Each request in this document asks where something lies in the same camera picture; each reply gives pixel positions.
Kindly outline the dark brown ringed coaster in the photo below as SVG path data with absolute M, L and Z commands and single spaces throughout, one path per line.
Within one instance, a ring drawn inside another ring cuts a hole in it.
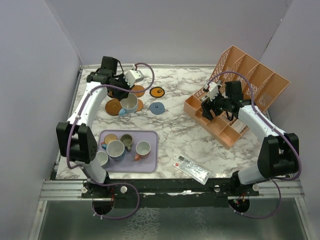
M 104 108 L 107 114 L 111 116 L 117 116 L 122 109 L 122 106 L 118 99 L 113 98 L 105 104 Z

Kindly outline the blue round coaster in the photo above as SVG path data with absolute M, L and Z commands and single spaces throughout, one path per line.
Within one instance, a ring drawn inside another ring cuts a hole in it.
M 161 102 L 153 102 L 149 106 L 149 110 L 151 111 L 152 114 L 154 115 L 161 115 L 165 112 L 165 106 Z

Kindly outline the large blue mug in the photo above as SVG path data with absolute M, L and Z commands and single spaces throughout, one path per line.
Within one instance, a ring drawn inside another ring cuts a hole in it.
M 107 145 L 106 152 L 108 156 L 116 162 L 121 162 L 126 155 L 125 146 L 120 140 L 111 141 Z

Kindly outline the light wooden coaster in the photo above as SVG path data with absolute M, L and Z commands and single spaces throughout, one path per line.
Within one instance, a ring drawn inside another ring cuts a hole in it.
M 143 107 L 144 107 L 144 103 L 142 102 L 142 100 L 138 99 L 136 112 L 141 111 L 143 109 Z

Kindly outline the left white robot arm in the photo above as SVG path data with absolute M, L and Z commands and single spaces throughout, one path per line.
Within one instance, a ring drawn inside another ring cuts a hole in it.
M 129 90 L 127 83 L 117 74 L 121 63 L 118 59 L 104 56 L 98 70 L 90 73 L 86 80 L 84 94 L 72 115 L 66 122 L 59 122 L 56 135 L 60 154 L 66 158 L 69 169 L 80 168 L 86 177 L 94 182 L 97 196 L 106 197 L 111 190 L 108 173 L 98 162 L 98 143 L 92 132 L 92 124 L 100 104 L 107 97 L 108 89 Z

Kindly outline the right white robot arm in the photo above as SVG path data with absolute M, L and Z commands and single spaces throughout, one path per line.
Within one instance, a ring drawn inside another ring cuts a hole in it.
M 203 90 L 202 116 L 210 121 L 223 112 L 242 121 L 261 142 L 257 162 L 232 174 L 230 191 L 240 196 L 248 186 L 279 176 L 299 173 L 299 138 L 273 125 L 251 99 L 245 99 L 240 81 L 229 81 L 225 95 L 221 85 L 208 81 Z

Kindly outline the cream white mug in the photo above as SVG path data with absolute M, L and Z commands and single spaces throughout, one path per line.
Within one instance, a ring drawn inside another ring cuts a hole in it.
M 126 114 L 133 114 L 138 109 L 138 98 L 134 93 L 129 93 L 127 98 L 120 100 L 120 105 L 119 116 L 122 117 Z

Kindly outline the grey white mug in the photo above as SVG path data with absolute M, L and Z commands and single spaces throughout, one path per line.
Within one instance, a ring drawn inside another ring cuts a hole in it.
M 106 168 L 109 164 L 109 155 L 106 151 L 98 151 L 96 153 L 96 159 L 102 168 Z

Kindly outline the orange wooden coaster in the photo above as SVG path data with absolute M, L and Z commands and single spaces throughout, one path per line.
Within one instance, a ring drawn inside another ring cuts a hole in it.
M 134 94 L 140 98 L 145 94 L 145 88 L 142 85 L 135 85 L 132 89 L 134 91 Z

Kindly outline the dark brown grooved coaster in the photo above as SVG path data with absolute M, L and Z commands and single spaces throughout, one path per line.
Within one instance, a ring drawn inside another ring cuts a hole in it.
M 109 91 L 109 92 L 107 93 L 107 95 L 108 95 L 110 98 L 113 98 L 113 92 L 112 92 L 112 91 Z

